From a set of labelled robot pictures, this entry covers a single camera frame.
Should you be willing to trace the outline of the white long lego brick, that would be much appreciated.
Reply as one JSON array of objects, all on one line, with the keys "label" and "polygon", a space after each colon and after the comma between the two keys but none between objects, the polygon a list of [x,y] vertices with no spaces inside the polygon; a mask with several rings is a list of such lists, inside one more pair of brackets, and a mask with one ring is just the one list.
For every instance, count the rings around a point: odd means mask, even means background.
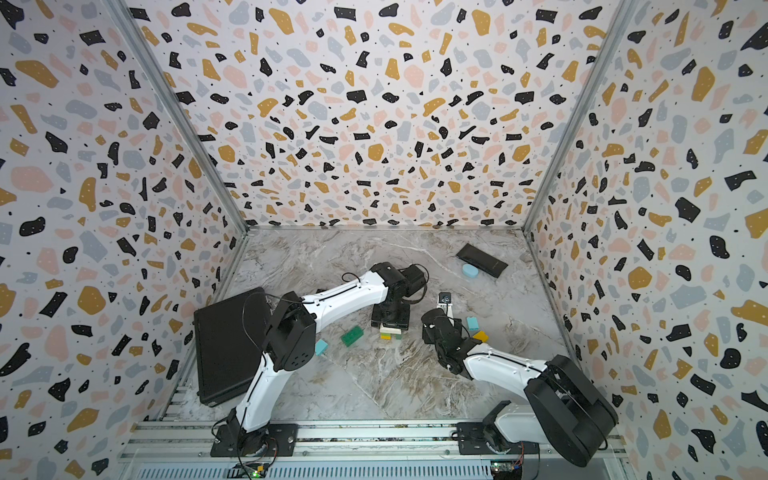
[{"label": "white long lego brick", "polygon": [[388,335],[401,335],[403,333],[403,329],[401,328],[395,328],[395,327],[385,327],[380,326],[379,332],[380,334],[388,334]]}]

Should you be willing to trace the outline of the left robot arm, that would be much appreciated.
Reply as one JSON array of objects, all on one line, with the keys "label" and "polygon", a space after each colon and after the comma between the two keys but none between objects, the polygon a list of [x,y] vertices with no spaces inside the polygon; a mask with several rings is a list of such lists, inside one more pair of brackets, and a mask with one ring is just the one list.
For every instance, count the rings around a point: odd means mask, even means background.
[{"label": "left robot arm", "polygon": [[219,432],[234,441],[234,450],[258,450],[268,439],[269,423],[290,375],[315,356],[316,336],[335,321],[371,307],[375,327],[409,328],[410,308],[425,295],[428,270],[412,264],[396,268],[380,262],[338,287],[308,296],[291,291],[278,298],[260,345],[259,364],[240,403]]}]

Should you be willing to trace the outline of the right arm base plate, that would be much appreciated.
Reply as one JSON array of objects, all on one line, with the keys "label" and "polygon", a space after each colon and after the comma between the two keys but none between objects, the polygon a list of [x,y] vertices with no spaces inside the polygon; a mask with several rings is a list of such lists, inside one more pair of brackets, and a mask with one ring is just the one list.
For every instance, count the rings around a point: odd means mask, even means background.
[{"label": "right arm base plate", "polygon": [[459,422],[451,438],[458,442],[461,455],[520,455],[540,452],[537,443],[506,440],[493,425]]}]

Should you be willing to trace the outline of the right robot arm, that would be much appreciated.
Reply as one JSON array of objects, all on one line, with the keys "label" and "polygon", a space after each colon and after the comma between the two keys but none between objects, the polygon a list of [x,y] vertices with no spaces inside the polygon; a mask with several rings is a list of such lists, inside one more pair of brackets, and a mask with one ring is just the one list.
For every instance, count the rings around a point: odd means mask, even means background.
[{"label": "right robot arm", "polygon": [[440,308],[422,316],[422,339],[452,374],[497,385],[528,401],[531,416],[519,416],[509,401],[501,401],[483,418],[479,437],[487,450],[507,454],[525,443],[545,443],[584,467],[609,446],[618,415],[569,357],[531,360],[494,349],[469,336]]}]

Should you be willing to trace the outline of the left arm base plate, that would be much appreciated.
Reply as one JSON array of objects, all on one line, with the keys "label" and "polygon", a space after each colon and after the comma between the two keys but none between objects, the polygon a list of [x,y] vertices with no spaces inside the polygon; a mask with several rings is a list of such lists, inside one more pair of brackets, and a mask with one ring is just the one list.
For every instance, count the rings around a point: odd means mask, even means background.
[{"label": "left arm base plate", "polygon": [[210,450],[211,457],[290,457],[293,455],[299,425],[294,423],[268,424],[250,433],[244,433],[236,423],[218,425]]}]

